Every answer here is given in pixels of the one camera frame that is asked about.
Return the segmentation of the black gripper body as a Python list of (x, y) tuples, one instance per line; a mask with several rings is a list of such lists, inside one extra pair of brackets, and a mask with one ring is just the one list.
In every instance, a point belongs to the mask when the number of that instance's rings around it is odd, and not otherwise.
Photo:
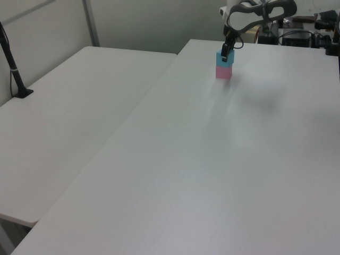
[(234, 45), (237, 39), (237, 33), (233, 28), (224, 25), (225, 45)]

